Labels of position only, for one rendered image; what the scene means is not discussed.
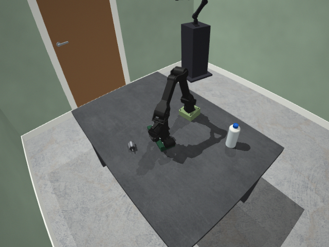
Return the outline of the green keyboard case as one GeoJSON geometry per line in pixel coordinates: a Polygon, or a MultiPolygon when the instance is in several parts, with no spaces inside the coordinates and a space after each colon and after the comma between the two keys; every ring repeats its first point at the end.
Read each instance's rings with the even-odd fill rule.
{"type": "MultiPolygon", "coordinates": [[[[151,128],[152,125],[147,126],[148,130],[151,128]]],[[[165,148],[165,146],[163,145],[163,142],[161,142],[161,140],[159,140],[158,142],[156,142],[157,146],[159,147],[159,149],[161,151],[167,150],[169,148],[165,148]]]]}

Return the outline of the white plastic bottle with blue cap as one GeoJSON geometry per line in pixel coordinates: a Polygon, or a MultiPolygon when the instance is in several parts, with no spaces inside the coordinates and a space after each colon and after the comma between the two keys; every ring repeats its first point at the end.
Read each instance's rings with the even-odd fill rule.
{"type": "Polygon", "coordinates": [[[226,140],[226,146],[229,148],[234,148],[240,133],[240,127],[237,123],[234,123],[229,127],[229,132],[226,140]]]}

